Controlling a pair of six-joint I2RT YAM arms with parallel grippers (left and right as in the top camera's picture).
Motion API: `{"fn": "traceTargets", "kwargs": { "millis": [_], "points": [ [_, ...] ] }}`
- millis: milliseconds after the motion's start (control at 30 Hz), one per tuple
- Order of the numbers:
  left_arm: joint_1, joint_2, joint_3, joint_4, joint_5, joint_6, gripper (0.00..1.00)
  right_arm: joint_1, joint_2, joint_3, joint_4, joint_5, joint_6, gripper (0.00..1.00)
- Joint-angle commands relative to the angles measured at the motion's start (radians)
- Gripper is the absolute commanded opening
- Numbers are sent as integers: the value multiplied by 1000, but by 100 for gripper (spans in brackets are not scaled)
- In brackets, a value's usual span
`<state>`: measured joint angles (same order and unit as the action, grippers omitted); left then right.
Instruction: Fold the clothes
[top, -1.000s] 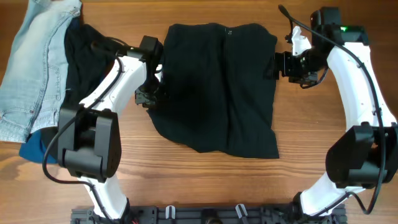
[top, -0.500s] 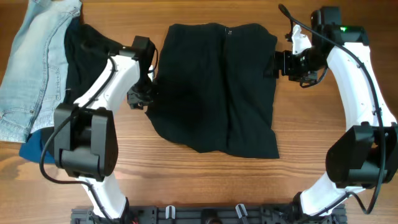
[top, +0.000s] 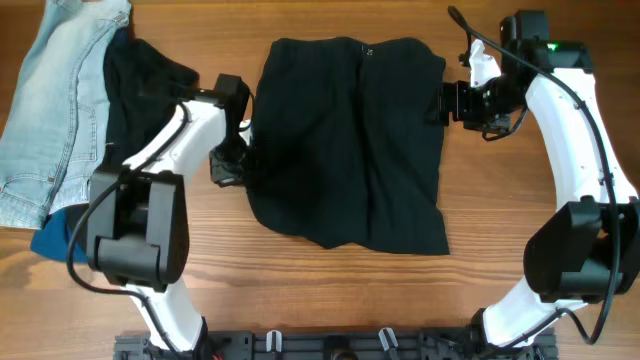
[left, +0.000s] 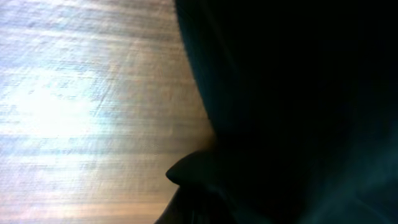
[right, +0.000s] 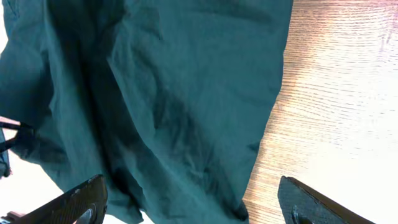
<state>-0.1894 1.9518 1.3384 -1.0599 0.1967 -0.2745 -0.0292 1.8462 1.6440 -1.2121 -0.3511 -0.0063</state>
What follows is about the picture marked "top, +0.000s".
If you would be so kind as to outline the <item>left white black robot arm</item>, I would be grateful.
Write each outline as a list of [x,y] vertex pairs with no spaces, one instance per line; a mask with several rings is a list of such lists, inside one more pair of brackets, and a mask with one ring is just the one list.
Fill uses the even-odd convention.
[[248,85],[228,74],[211,90],[180,89],[171,97],[173,118],[143,150],[92,175],[79,222],[87,263],[109,282],[107,294],[135,302],[150,330],[118,339],[115,358],[214,358],[206,321],[182,279],[190,244],[185,188],[202,162],[214,184],[243,184],[251,97]]

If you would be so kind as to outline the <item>black shorts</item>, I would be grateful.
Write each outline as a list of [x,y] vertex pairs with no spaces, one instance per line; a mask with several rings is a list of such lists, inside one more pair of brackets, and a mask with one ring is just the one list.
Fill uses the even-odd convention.
[[275,41],[252,122],[256,220],[326,249],[447,254],[435,113],[445,67],[415,38]]

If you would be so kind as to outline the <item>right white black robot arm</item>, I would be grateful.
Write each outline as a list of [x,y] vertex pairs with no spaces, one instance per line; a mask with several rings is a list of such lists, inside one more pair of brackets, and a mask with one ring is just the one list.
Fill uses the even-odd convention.
[[504,18],[492,41],[455,7],[467,38],[466,81],[444,84],[438,115],[494,142],[527,115],[540,129],[554,177],[555,214],[524,250],[523,278],[478,320],[487,355],[529,347],[563,317],[595,304],[585,343],[598,341],[616,296],[639,272],[639,195],[621,169],[599,112],[594,66],[585,44],[554,41],[537,10]]

